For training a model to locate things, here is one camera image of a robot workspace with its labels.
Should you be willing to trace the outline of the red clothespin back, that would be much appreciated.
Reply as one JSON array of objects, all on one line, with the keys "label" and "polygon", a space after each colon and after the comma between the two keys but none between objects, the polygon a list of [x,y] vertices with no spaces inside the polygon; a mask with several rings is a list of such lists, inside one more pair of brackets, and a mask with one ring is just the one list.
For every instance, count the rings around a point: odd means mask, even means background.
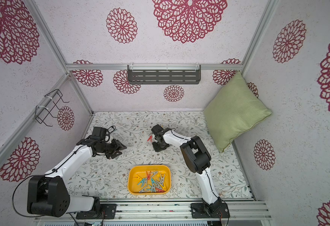
[{"label": "red clothespin back", "polygon": [[147,171],[147,172],[146,172],[146,177],[147,177],[147,180],[148,180],[148,181],[150,181],[151,178],[152,178],[152,177],[150,176],[150,173],[151,173],[151,171]]}]

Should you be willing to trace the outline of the grey clothespin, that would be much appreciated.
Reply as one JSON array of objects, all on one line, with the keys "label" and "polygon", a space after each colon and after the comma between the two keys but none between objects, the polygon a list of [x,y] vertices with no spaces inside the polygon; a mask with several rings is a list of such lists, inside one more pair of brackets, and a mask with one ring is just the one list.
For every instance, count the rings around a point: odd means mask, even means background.
[{"label": "grey clothespin", "polygon": [[150,176],[152,177],[152,176],[154,176],[154,175],[156,175],[156,174],[158,174],[158,171],[151,172],[151,173],[150,173]]},{"label": "grey clothespin", "polygon": [[139,193],[147,193],[150,191],[150,188],[144,187],[142,190],[139,191]]}]

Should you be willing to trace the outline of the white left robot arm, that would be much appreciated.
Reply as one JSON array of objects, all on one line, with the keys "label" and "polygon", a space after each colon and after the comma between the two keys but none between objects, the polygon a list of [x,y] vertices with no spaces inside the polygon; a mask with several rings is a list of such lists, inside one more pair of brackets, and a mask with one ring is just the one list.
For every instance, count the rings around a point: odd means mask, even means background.
[{"label": "white left robot arm", "polygon": [[28,183],[27,212],[41,216],[61,217],[78,213],[86,217],[102,215],[99,197],[73,196],[67,185],[74,173],[90,158],[105,156],[113,159],[127,147],[117,139],[82,139],[71,153],[44,175],[33,176]]}]

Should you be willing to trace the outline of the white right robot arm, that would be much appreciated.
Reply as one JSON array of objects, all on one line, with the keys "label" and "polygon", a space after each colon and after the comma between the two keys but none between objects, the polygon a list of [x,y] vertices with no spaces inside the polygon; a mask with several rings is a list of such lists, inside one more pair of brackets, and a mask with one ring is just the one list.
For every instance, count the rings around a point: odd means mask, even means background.
[{"label": "white right robot arm", "polygon": [[215,189],[211,177],[211,155],[198,136],[185,137],[171,128],[162,128],[155,125],[151,129],[155,141],[152,143],[156,152],[166,150],[170,146],[180,148],[188,169],[195,173],[200,185],[203,212],[209,217],[218,214],[221,210],[222,199]]}]

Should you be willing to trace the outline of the yellow plastic storage tray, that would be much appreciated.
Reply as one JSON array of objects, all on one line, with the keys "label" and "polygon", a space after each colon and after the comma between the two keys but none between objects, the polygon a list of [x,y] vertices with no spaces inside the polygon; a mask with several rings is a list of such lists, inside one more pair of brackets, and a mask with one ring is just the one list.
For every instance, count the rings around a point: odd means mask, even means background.
[{"label": "yellow plastic storage tray", "polygon": [[165,165],[140,165],[130,170],[128,191],[132,195],[164,195],[171,189],[171,171]]}]

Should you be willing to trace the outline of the grey clothespin by pillow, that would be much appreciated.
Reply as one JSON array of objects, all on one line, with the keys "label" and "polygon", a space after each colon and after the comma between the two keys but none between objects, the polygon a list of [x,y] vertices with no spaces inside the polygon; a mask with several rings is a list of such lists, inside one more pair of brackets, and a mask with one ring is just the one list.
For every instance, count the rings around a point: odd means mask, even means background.
[{"label": "grey clothespin by pillow", "polygon": [[158,174],[158,171],[151,172],[151,173],[150,173],[150,176],[152,177],[152,176],[154,176],[154,175],[156,175],[156,174]]}]

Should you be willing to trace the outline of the yellow clothespin left pair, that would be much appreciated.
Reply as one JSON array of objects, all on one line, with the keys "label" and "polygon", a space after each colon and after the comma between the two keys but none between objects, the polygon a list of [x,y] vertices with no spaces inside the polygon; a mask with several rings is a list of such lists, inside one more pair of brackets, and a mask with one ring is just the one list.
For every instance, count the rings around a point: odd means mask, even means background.
[{"label": "yellow clothespin left pair", "polygon": [[143,178],[141,178],[141,177],[138,176],[138,175],[135,175],[135,176],[134,176],[134,179],[137,179],[137,180],[139,180],[139,181],[142,181],[142,180],[143,180]]}]

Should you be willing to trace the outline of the red clothespin near tray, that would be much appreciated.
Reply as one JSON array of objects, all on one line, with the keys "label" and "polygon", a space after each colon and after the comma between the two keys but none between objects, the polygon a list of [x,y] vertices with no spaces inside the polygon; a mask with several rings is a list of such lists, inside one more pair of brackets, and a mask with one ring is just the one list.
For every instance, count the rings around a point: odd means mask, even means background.
[{"label": "red clothespin near tray", "polygon": [[165,192],[164,190],[158,189],[158,188],[155,188],[155,190],[156,190],[156,193],[164,193]]}]

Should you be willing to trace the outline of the green square pillow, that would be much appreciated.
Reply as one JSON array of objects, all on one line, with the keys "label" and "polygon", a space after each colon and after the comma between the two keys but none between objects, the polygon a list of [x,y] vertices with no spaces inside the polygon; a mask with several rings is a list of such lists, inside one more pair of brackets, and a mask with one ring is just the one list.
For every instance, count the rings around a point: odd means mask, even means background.
[{"label": "green square pillow", "polygon": [[270,117],[240,72],[226,83],[204,110],[210,136],[220,153],[241,134]]}]

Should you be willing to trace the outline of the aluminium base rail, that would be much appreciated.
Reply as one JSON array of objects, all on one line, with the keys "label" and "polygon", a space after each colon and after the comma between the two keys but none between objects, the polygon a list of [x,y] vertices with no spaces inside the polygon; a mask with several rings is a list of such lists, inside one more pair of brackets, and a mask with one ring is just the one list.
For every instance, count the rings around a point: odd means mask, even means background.
[{"label": "aluminium base rail", "polygon": [[271,220],[263,201],[226,201],[210,216],[200,200],[161,202],[101,202],[105,219],[113,221],[177,221],[177,220]]}]

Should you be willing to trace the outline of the grey wall shelf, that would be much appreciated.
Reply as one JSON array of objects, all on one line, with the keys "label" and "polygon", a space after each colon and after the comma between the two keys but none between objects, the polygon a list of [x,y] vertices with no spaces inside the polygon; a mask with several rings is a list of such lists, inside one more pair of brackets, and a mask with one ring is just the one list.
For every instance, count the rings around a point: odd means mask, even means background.
[{"label": "grey wall shelf", "polygon": [[197,85],[201,81],[201,66],[178,67],[135,67],[127,66],[127,80],[131,85]]}]

